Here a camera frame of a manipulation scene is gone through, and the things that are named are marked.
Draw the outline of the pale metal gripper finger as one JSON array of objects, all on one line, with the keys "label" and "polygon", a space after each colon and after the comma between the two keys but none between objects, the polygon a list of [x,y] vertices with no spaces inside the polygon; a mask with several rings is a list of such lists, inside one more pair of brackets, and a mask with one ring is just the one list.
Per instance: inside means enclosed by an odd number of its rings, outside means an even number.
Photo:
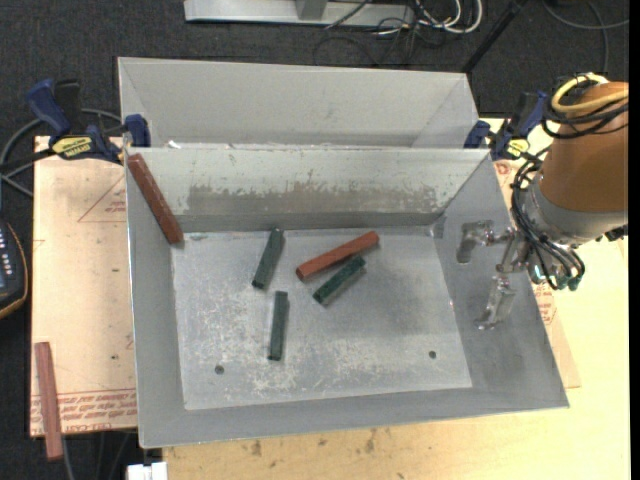
[{"label": "pale metal gripper finger", "polygon": [[494,222],[492,220],[467,222],[462,225],[461,232],[456,260],[458,263],[469,263],[476,246],[488,246],[494,241]]},{"label": "pale metal gripper finger", "polygon": [[511,287],[508,276],[494,276],[485,309],[475,321],[476,327],[487,330],[505,321],[511,313],[515,295],[516,291]]}]

